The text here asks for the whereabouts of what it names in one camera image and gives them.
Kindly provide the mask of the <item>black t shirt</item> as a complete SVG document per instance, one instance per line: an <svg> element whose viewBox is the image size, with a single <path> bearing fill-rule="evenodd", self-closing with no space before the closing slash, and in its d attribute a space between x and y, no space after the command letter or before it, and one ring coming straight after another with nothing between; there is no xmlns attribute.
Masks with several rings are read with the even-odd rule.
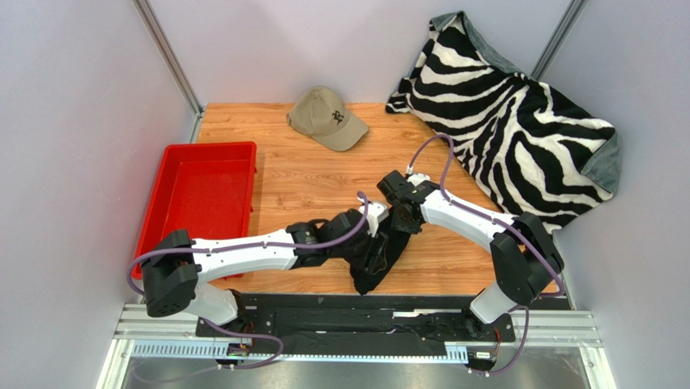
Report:
<svg viewBox="0 0 690 389"><path fill-rule="evenodd" d="M356 239L352 241L353 251L348 254L344 259L350 264L350 275L353 279L353 285L355 290L359 295L365 295L373 291L389 274L393 265L399 260L403 251L407 247L411 235L409 233L400 232L391 228L392 216L388 215L382 221L379 222L377 231L370 235L368 230L365 230L363 235L357 235ZM372 237L377 234L386 234L389 237L388 246L386 249L386 258L388 261L388 267L373 276L367 276L362 272L354 271L351 269L351 261L364 253Z"/></svg>

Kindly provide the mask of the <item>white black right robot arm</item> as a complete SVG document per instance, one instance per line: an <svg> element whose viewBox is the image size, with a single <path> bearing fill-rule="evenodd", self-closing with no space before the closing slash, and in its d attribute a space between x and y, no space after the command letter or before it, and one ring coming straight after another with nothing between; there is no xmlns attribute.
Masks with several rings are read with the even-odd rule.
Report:
<svg viewBox="0 0 690 389"><path fill-rule="evenodd" d="M528 307L552 282L562 284L564 260L542 221L530 212L519 216L489 211L448 192L425 174L394 170L377 183L390 206L390 227L407 235L430 224L456 233L484 248L495 279L461 313L461 329L482 339L500 317Z"/></svg>

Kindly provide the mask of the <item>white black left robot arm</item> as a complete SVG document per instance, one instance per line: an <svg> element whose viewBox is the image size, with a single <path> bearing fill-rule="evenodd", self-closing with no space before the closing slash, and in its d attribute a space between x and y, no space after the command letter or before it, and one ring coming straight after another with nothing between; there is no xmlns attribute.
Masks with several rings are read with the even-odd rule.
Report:
<svg viewBox="0 0 690 389"><path fill-rule="evenodd" d="M343 259L360 267L375 249L389 215L386 205L363 201L331 220L296 223L253 237L193 239L185 229L166 235L139 261L143 296L151 318L193 314L215 325L242 316L241 295L212 281L254 271L320 267Z"/></svg>

